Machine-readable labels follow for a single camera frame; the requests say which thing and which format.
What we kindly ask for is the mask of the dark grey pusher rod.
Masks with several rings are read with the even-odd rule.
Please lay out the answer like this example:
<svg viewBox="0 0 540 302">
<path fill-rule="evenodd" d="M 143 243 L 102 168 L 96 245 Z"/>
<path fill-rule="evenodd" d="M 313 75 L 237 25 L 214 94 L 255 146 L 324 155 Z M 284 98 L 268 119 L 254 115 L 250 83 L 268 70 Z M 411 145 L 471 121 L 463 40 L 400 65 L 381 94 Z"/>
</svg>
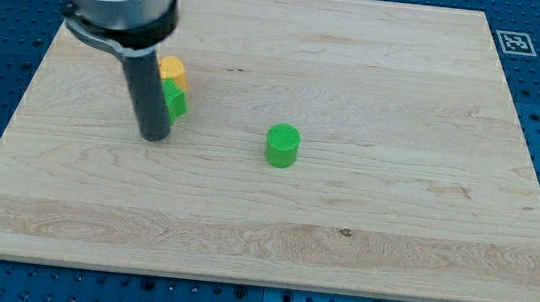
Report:
<svg viewBox="0 0 540 302">
<path fill-rule="evenodd" d="M 141 137 L 151 142 L 164 140 L 170 132 L 170 118 L 155 50 L 126 48 L 121 65 Z"/>
</svg>

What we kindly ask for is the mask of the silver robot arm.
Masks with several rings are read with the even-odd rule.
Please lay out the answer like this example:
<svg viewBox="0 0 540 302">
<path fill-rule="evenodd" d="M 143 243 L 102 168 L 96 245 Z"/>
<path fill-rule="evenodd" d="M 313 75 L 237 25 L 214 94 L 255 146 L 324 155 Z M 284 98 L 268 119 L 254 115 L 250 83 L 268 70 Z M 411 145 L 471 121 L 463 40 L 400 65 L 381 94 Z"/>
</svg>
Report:
<svg viewBox="0 0 540 302">
<path fill-rule="evenodd" d="M 178 0 L 70 0 L 63 6 L 75 37 L 120 61 L 139 132 L 151 142 L 170 132 L 156 47 L 176 29 L 178 8 Z"/>
</svg>

